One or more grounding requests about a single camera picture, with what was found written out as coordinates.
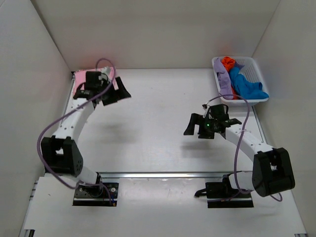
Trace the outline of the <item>pink t shirt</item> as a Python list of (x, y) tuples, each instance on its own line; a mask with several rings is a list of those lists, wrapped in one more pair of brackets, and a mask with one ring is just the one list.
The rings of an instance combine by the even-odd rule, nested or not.
[[(113, 79), (113, 76), (116, 72), (116, 69), (111, 67), (112, 72), (111, 72), (111, 79), (109, 81), (111, 81)], [(90, 69), (90, 70), (79, 70), (76, 71), (74, 73), (75, 76), (75, 84), (74, 84), (74, 88), (73, 88), (73, 95), (75, 94), (77, 88), (86, 81), (86, 72), (90, 72), (90, 71), (95, 71), (95, 69)]]

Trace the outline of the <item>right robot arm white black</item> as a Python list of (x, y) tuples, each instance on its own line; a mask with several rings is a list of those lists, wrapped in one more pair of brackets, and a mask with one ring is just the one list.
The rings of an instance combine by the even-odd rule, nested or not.
[[(267, 197), (295, 187), (289, 152), (285, 148), (274, 148), (255, 137), (245, 129), (245, 122), (229, 117), (228, 107), (223, 104), (204, 104), (203, 108), (204, 114), (191, 114), (184, 135), (193, 136), (197, 126), (199, 139), (214, 139), (218, 133), (236, 146), (233, 173), (221, 186), (224, 196), (232, 198), (238, 192), (249, 194), (255, 191), (259, 196)], [(252, 161), (250, 173), (237, 171), (239, 152)]]

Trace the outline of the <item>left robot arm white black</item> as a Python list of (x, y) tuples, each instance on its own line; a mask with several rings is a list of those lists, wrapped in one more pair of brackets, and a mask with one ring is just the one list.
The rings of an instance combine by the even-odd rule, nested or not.
[(97, 197), (103, 192), (100, 175), (84, 166), (77, 142), (97, 105), (107, 106), (131, 95), (113, 67), (80, 71), (79, 74), (83, 81), (75, 80), (70, 107), (52, 136), (39, 137), (38, 152), (46, 171), (60, 182), (62, 175), (70, 176), (79, 184), (86, 185), (91, 196)]

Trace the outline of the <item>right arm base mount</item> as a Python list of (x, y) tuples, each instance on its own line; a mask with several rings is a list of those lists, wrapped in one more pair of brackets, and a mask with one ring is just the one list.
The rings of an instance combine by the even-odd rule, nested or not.
[(242, 194), (233, 188), (229, 178), (232, 173), (225, 174), (220, 181), (208, 181), (205, 188), (195, 192), (194, 197), (206, 197), (207, 208), (253, 208), (251, 194)]

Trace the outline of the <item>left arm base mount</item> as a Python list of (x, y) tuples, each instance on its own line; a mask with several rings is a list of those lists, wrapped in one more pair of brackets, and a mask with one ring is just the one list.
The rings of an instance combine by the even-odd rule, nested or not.
[(119, 182), (103, 182), (104, 187), (79, 185), (75, 190), (73, 206), (116, 207), (119, 195)]

